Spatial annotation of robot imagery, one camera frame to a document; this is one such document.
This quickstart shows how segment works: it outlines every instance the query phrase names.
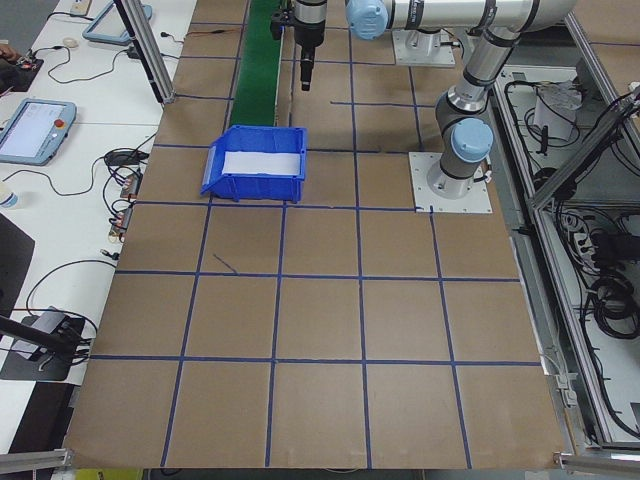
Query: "metal pole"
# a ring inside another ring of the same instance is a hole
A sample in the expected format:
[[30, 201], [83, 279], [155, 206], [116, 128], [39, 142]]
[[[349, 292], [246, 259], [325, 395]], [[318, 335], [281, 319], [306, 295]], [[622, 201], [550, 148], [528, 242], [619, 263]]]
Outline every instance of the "metal pole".
[[72, 459], [73, 452], [68, 448], [51, 452], [9, 453], [0, 455], [0, 474], [67, 467]]
[[153, 37], [151, 26], [144, 14], [140, 0], [114, 0], [118, 13], [134, 47], [140, 55], [142, 66], [147, 74], [153, 93], [159, 103], [172, 103], [175, 100], [173, 83], [162, 59], [162, 53]]

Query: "metal bracket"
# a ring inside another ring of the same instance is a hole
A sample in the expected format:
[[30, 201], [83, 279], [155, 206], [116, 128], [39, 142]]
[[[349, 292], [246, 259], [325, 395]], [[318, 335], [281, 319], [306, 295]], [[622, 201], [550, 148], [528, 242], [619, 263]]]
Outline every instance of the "metal bracket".
[[68, 448], [51, 452], [9, 453], [0, 455], [0, 474], [68, 467], [72, 459], [73, 452]]
[[[396, 65], [409, 65], [409, 66], [429, 66], [439, 68], [454, 68], [456, 66], [456, 59], [453, 56], [453, 48], [448, 45], [441, 45], [450, 41], [449, 35], [445, 32], [440, 32], [434, 35], [439, 35], [439, 41], [435, 43], [437, 46], [432, 48], [429, 45], [422, 45], [421, 42], [413, 41], [413, 37], [418, 35], [427, 35], [424, 33], [418, 33], [415, 30], [394, 30], [393, 31], [393, 50], [396, 54]], [[415, 47], [407, 46], [407, 42], [416, 44]]]
[[[484, 181], [474, 183], [469, 193], [459, 200], [442, 198], [431, 190], [427, 184], [427, 173], [433, 164], [440, 161], [441, 153], [411, 152], [411, 182], [413, 183], [413, 198], [417, 212], [429, 213], [493, 213], [491, 201]], [[478, 167], [476, 178], [483, 176]]]

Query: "grid square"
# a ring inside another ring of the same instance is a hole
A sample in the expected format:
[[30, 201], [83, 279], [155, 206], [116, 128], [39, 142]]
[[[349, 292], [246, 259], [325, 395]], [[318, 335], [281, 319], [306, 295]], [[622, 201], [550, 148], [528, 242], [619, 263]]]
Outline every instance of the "grid square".
[[203, 272], [277, 273], [281, 208], [214, 207]]
[[349, 30], [344, 28], [327, 28], [324, 36], [324, 43], [318, 47], [316, 51], [316, 61], [348, 62]]
[[192, 276], [116, 275], [91, 353], [180, 355]]
[[356, 103], [413, 105], [406, 67], [354, 65], [353, 78]]
[[278, 358], [359, 359], [357, 280], [282, 281]]
[[356, 106], [358, 151], [415, 152], [420, 149], [413, 107]]
[[436, 120], [435, 108], [418, 108], [418, 120], [420, 122], [421, 151], [443, 152], [444, 142], [440, 134], [440, 127]]
[[186, 363], [167, 463], [264, 467], [269, 371], [268, 364]]
[[[491, 215], [436, 214], [434, 221], [443, 276], [518, 278], [513, 250], [499, 211]], [[479, 245], [491, 245], [491, 248], [478, 251]]]
[[448, 282], [445, 291], [456, 359], [540, 361], [519, 283]]
[[179, 95], [228, 98], [235, 67], [235, 59], [181, 58], [173, 85]]
[[455, 51], [456, 68], [412, 67], [413, 88], [418, 105], [435, 106], [442, 94], [462, 78], [463, 63]]
[[207, 208], [136, 205], [119, 270], [195, 272]]
[[426, 215], [363, 211], [360, 224], [365, 275], [436, 276], [433, 235]]
[[355, 212], [287, 210], [284, 273], [357, 275]]
[[367, 465], [360, 365], [276, 367], [271, 466]]
[[366, 281], [367, 358], [450, 360], [437, 282]]
[[349, 65], [340, 63], [316, 63], [313, 68], [313, 80], [311, 81], [311, 91], [304, 92], [300, 88], [299, 82], [300, 64], [296, 65], [296, 78], [293, 83], [293, 101], [305, 103], [311, 100], [313, 103], [351, 101], [351, 71]]
[[356, 203], [352, 153], [307, 152], [301, 205], [351, 207]]
[[409, 161], [405, 155], [358, 155], [360, 206], [414, 208]]
[[459, 367], [473, 468], [553, 468], [563, 441], [540, 367]]
[[451, 367], [369, 365], [367, 386], [374, 468], [466, 467]]
[[184, 47], [180, 58], [226, 57], [235, 59], [238, 56], [238, 45], [240, 44], [242, 27], [234, 24], [191, 25], [189, 27], [189, 33], [206, 33], [213, 29], [226, 30], [227, 32], [221, 35], [187, 35], [184, 39]]
[[226, 100], [179, 97], [164, 107], [156, 143], [208, 147], [221, 134]]
[[187, 353], [271, 357], [275, 302], [274, 278], [200, 277]]
[[91, 361], [64, 441], [74, 465], [159, 467], [177, 370], [178, 362]]
[[395, 65], [396, 56], [393, 51], [391, 31], [384, 32], [375, 42], [368, 42], [353, 37], [351, 53], [354, 63], [371, 63], [379, 65]]
[[[297, 80], [294, 89], [300, 88]], [[309, 130], [307, 148], [353, 150], [351, 105], [335, 105], [313, 96], [296, 96], [291, 106], [291, 123]]]
[[154, 147], [138, 200], [207, 203], [198, 185], [207, 162], [206, 148]]
[[192, 22], [242, 23], [247, 0], [198, 0]]

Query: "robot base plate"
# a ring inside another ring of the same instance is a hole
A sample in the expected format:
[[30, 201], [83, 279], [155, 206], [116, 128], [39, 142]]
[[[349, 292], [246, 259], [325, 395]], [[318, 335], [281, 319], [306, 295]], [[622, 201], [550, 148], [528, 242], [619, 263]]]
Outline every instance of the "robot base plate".
[[[427, 55], [426, 50], [416, 50], [407, 48], [407, 37], [412, 33], [410, 30], [394, 30], [393, 50], [396, 54], [396, 65], [428, 66], [439, 68], [454, 68], [456, 59], [453, 50], [448, 45], [443, 45]], [[449, 41], [449, 35], [440, 33], [442, 42]]]
[[[427, 173], [433, 164], [440, 161], [441, 153], [410, 152], [411, 182], [413, 183], [413, 199], [417, 212], [429, 213], [493, 213], [489, 192], [485, 182], [474, 183], [469, 193], [459, 200], [442, 198], [431, 190], [427, 184]], [[478, 167], [476, 178], [483, 175]]]

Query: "metal frame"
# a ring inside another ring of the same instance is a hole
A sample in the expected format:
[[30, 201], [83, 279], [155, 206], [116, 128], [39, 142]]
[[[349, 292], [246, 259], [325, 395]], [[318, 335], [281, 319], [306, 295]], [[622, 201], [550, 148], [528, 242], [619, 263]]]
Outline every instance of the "metal frame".
[[68, 467], [72, 460], [73, 452], [68, 448], [51, 452], [9, 453], [0, 455], [0, 474]]

